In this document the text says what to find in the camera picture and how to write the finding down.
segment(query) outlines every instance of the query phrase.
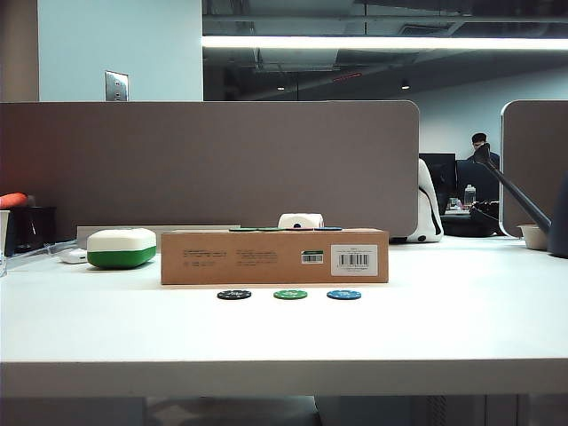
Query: cubicle divider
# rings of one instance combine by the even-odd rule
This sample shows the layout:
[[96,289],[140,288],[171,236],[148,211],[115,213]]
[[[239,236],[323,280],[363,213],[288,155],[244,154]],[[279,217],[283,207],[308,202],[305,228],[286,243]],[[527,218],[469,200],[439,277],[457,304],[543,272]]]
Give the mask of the cubicle divider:
[[[556,197],[568,170],[568,101],[517,100],[503,108],[501,118],[503,174],[554,220]],[[502,226],[520,237],[517,226],[534,222],[507,191],[501,199]]]
[[408,101],[0,105],[0,192],[78,225],[416,227],[418,109]]

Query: water bottle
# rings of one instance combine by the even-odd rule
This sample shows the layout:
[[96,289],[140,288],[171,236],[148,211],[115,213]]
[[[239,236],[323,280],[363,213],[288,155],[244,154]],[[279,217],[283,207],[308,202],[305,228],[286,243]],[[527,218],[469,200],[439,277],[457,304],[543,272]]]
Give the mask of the water bottle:
[[476,202],[476,187],[468,184],[463,195],[463,206],[466,210],[469,210],[474,202]]

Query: black monitor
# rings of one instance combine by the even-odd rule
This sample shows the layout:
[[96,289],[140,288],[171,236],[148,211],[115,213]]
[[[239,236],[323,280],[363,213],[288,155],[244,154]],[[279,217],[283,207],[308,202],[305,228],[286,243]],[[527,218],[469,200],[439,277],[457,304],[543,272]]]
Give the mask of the black monitor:
[[428,166],[436,191],[438,210],[443,215],[449,198],[456,194],[455,154],[424,153],[419,154],[419,157]]
[[499,181],[483,164],[476,164],[472,160],[458,160],[456,162],[457,197],[463,201],[463,193],[467,185],[476,187],[476,201],[498,201]]

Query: light blue wall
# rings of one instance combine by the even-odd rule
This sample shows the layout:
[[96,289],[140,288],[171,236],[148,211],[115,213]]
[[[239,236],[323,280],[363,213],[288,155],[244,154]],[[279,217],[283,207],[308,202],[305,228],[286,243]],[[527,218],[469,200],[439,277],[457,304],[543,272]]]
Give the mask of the light blue wall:
[[203,100],[201,0],[38,0],[41,101],[104,100],[105,70],[130,100]]
[[503,107],[517,99],[568,99],[568,67],[407,93],[400,99],[410,99],[420,109],[421,152],[467,158],[471,135],[483,131],[492,151],[499,153]]

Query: green and white container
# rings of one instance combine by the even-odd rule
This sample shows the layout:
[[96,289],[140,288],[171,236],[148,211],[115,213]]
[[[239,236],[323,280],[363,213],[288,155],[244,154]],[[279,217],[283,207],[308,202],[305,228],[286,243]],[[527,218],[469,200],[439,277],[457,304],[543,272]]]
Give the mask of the green and white container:
[[106,269],[130,269],[156,254],[156,234],[145,228],[107,229],[87,239],[87,261]]

